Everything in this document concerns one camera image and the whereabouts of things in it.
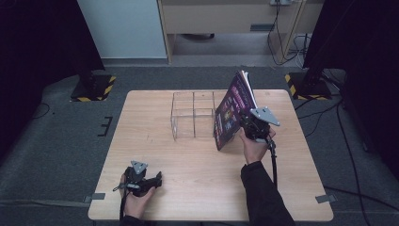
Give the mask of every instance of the black tape mark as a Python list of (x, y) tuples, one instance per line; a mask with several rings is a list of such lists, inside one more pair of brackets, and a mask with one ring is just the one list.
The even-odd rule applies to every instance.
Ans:
[(97, 137), (106, 137), (106, 135), (108, 134), (109, 126), (111, 125), (112, 119), (113, 119), (114, 117), (104, 117), (104, 118), (105, 118), (105, 119), (108, 119), (108, 124), (102, 124), (102, 125), (101, 125), (101, 127), (105, 127), (105, 131), (104, 131), (103, 134), (97, 135)]

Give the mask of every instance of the book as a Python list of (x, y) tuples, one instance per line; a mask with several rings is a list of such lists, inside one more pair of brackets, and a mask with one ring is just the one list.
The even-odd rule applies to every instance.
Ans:
[(215, 111), (214, 137), (219, 151), (240, 129), (240, 111), (249, 114), (253, 108), (257, 106), (248, 81), (248, 73), (237, 72)]

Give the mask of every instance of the wall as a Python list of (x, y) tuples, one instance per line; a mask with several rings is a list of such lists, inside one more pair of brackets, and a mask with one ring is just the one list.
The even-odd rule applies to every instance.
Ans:
[(78, 0), (101, 58), (167, 58), (156, 0)]

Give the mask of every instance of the person's left hand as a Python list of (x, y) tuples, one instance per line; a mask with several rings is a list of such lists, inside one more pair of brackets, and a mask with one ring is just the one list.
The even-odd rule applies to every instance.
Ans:
[[(120, 177), (120, 182), (124, 183), (124, 181), (125, 181), (125, 175), (122, 174), (122, 176)], [(123, 197), (123, 190), (124, 189), (120, 189), (120, 195), (122, 197)], [(149, 202), (150, 198), (153, 196), (154, 193), (155, 193), (155, 186), (150, 188), (147, 194), (145, 194), (143, 197), (134, 196), (132, 192), (130, 192), (129, 195), (126, 197), (126, 203), (123, 210), (125, 215), (141, 219), (143, 217), (147, 203)]]

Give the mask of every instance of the black sleeve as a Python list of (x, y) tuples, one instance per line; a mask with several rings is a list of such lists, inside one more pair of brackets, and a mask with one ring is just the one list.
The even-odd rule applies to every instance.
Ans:
[(247, 193), (250, 225), (295, 225), (262, 162), (243, 166), (241, 180)]
[(120, 222), (120, 226), (144, 226), (144, 222), (132, 216), (125, 216)]

